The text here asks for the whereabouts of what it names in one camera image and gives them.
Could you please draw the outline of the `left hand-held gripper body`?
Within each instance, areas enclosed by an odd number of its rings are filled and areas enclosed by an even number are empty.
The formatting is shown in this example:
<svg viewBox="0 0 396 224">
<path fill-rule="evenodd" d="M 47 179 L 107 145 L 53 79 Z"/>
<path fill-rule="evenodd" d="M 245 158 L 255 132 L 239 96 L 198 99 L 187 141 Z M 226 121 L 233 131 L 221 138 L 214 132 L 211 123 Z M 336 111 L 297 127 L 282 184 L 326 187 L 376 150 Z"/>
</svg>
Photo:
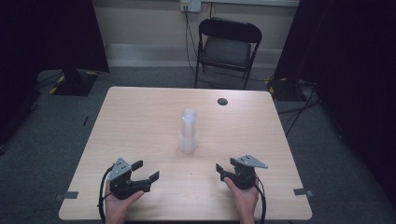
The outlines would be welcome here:
<svg viewBox="0 0 396 224">
<path fill-rule="evenodd" d="M 131 165 L 123 158 L 118 158 L 107 178 L 111 193 L 120 200 L 125 200 L 139 190 L 150 192 L 150 179 L 133 181 Z"/>
</svg>

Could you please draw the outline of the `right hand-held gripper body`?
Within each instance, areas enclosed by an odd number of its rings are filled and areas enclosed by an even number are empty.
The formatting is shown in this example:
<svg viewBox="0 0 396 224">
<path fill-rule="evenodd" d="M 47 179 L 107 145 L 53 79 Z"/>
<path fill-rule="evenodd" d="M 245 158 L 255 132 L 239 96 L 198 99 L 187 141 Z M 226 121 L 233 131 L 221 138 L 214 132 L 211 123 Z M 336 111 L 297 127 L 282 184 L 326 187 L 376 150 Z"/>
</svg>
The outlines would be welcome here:
<svg viewBox="0 0 396 224">
<path fill-rule="evenodd" d="M 251 155 L 241 156 L 233 166 L 234 172 L 223 172 L 224 178 L 229 177 L 239 189 L 250 189 L 256 182 L 256 168 L 267 169 L 268 165 Z"/>
</svg>

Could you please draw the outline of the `stack of clear plastic cups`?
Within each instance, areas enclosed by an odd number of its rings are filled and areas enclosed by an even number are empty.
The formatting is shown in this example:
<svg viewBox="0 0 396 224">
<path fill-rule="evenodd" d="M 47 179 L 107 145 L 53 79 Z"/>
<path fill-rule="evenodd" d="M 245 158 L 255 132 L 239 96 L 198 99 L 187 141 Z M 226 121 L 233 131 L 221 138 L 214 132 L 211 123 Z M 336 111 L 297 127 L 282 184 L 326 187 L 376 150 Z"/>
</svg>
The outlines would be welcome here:
<svg viewBox="0 0 396 224">
<path fill-rule="evenodd" d="M 191 154 L 198 148 L 197 114 L 192 109 L 185 109 L 181 113 L 178 130 L 179 148 L 186 154 Z"/>
</svg>

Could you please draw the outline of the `person's right hand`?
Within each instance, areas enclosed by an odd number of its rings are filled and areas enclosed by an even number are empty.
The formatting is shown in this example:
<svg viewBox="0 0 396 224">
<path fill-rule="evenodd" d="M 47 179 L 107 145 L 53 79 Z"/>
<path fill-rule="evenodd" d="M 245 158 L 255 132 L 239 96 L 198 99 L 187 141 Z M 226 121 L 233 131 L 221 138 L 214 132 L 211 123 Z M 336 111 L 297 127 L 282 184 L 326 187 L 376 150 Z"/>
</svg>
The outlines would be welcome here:
<svg viewBox="0 0 396 224">
<path fill-rule="evenodd" d="M 239 214 L 240 224 L 255 224 L 255 209 L 259 200 L 259 192 L 255 187 L 239 189 L 234 182 L 225 177 L 224 182 L 233 194 L 236 209 Z"/>
</svg>

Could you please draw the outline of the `person's left hand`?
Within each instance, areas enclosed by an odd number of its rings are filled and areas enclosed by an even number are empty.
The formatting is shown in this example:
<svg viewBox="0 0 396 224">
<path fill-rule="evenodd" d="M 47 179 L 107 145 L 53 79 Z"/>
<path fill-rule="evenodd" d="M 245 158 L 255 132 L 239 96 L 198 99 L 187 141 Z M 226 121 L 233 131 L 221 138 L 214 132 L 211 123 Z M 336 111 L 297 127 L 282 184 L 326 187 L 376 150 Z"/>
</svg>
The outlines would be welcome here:
<svg viewBox="0 0 396 224">
<path fill-rule="evenodd" d="M 106 184 L 105 224 L 125 224 L 131 205 L 143 195 L 144 191 L 139 190 L 127 199 L 120 200 L 111 193 L 109 184 Z"/>
</svg>

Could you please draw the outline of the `black stand base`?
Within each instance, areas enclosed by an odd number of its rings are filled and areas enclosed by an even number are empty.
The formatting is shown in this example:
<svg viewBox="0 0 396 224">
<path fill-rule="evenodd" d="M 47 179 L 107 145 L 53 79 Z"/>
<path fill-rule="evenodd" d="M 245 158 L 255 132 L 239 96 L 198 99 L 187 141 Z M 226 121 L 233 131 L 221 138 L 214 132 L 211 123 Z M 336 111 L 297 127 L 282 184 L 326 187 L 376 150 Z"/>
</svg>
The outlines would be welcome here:
<svg viewBox="0 0 396 224">
<path fill-rule="evenodd" d="M 297 85 L 286 79 L 270 78 L 266 87 L 275 101 L 298 102 L 300 100 Z"/>
<path fill-rule="evenodd" d="M 49 91 L 53 95 L 88 96 L 98 73 L 94 71 L 66 68 L 62 75 Z"/>
</svg>

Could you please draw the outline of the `black folding chair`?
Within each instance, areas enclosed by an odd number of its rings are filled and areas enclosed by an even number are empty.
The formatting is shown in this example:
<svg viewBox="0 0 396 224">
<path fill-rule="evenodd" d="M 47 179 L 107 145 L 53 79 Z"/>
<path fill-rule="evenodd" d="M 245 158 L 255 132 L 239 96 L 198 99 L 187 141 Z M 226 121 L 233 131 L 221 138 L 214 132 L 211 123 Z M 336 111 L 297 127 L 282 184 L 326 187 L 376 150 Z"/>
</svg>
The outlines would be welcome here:
<svg viewBox="0 0 396 224">
<path fill-rule="evenodd" d="M 194 87 L 197 87 L 199 66 L 243 72 L 247 87 L 262 31 L 249 22 L 208 18 L 200 22 Z"/>
</svg>

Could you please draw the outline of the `black curtain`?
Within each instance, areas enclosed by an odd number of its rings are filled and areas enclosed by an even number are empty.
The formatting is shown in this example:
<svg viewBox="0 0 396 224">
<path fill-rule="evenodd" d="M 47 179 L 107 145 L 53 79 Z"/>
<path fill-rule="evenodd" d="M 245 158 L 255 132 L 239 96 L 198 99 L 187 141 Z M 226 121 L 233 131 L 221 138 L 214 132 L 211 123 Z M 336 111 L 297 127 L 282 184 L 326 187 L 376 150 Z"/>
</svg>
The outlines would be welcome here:
<svg viewBox="0 0 396 224">
<path fill-rule="evenodd" d="M 396 208 L 396 0 L 299 0 L 275 77 L 317 84 Z"/>
<path fill-rule="evenodd" d="M 47 70 L 109 70 L 92 0 L 0 0 L 0 146 Z"/>
</svg>

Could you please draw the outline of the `white wall socket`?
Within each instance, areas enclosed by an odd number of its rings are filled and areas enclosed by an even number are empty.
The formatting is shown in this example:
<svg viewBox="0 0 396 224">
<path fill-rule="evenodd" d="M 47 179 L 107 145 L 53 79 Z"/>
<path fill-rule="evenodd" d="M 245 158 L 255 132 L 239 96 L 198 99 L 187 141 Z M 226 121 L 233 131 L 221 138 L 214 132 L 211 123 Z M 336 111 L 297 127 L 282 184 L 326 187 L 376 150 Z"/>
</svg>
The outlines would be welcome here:
<svg viewBox="0 0 396 224">
<path fill-rule="evenodd" d="M 180 0 L 180 10 L 182 12 L 200 13 L 202 2 L 200 0 Z"/>
</svg>

